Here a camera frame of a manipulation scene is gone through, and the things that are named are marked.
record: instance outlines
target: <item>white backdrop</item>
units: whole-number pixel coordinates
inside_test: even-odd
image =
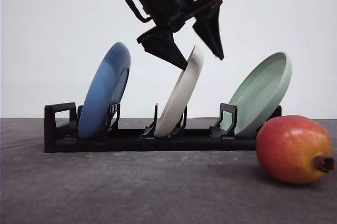
[[[153,24],[136,19],[123,0],[1,0],[1,116],[41,118],[46,104],[83,104],[108,49],[122,41],[131,72],[122,117],[161,112],[180,70],[146,54],[136,38]],[[189,117],[217,116],[244,78],[277,51],[292,59],[284,114],[337,118],[337,0],[224,0],[219,61],[194,33],[193,20],[175,35],[188,57],[200,44],[205,63]]]

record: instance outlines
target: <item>light green plate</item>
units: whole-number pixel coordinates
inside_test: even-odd
[[[236,136],[256,135],[256,130],[283,99],[291,74],[289,57],[279,52],[269,56],[247,76],[229,101],[229,104],[237,106]],[[231,114],[226,113],[220,127],[227,130],[231,123]]]

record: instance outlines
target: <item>white plate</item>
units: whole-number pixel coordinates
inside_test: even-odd
[[[187,62],[187,68],[181,72],[163,113],[158,120],[154,132],[156,137],[165,137],[172,132],[192,96],[204,64],[203,53],[198,46],[194,47]]]

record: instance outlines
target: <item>blue plate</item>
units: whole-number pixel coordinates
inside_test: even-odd
[[[78,124],[79,138],[89,138],[105,127],[108,107],[122,99],[130,63],[130,53],[122,42],[108,51],[85,98]]]

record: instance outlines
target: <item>dish rack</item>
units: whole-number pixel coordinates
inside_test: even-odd
[[[79,106],[76,112],[75,103],[45,106],[44,152],[255,150],[255,138],[239,138],[234,135],[237,122],[236,105],[221,103],[216,124],[202,129],[186,128],[186,107],[172,133],[167,137],[157,138],[154,131],[157,125],[158,104],[154,107],[153,122],[143,129],[120,129],[118,123],[121,105],[112,104],[107,110],[105,128],[90,138],[80,139],[77,132],[82,107]],[[69,122],[56,126],[55,113],[63,111],[69,111]],[[220,128],[224,112],[232,115],[232,122],[227,130]],[[278,106],[269,119],[281,115],[282,108]]]

